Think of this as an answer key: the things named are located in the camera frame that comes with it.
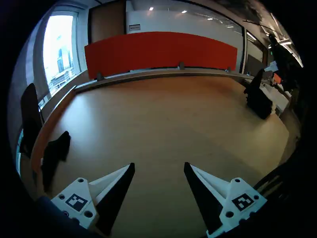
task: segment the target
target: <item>black cloth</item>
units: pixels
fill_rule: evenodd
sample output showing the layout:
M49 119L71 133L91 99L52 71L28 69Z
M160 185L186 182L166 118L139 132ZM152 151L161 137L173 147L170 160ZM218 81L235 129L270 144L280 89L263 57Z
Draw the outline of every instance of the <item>black cloth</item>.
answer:
M260 89L264 69L253 78L244 93L247 94L247 105L262 119L266 119L272 112L273 102Z
M66 161L70 143L71 137L68 131L65 131L57 140L50 141L45 148L41 166L45 192L50 189L58 162L60 160Z

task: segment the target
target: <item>skyscraper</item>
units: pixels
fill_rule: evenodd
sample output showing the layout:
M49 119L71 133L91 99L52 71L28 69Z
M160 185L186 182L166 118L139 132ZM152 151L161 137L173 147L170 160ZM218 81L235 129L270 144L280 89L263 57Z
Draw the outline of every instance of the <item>skyscraper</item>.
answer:
M58 50L57 66L58 66L58 71L59 72L63 72L64 71L62 49Z

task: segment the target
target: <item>window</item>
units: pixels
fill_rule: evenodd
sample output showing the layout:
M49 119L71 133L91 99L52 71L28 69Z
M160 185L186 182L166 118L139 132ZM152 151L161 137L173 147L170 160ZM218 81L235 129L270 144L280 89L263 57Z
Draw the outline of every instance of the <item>window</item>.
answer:
M44 35L43 63L51 95L80 73L76 23L75 12L54 12L48 20Z

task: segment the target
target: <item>glass wall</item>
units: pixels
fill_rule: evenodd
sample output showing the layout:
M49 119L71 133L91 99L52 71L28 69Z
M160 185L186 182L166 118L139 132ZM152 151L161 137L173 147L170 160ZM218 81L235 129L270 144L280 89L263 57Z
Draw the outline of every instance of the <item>glass wall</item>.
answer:
M212 10L174 0L130 0L127 1L126 11L127 34L170 31L218 40L237 48L235 72L240 71L242 27L230 19Z

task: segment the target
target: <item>ceiling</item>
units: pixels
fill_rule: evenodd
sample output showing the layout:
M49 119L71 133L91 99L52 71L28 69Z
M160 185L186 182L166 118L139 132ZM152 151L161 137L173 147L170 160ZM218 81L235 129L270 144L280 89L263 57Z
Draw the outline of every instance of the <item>ceiling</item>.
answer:
M180 2L175 0L131 0L134 11L148 11L153 7L153 11L174 11L182 12L187 11L186 14L195 15L205 19L212 18L213 22L223 25L224 27L233 26L231 30L242 33L241 27L223 15L220 15L212 10Z

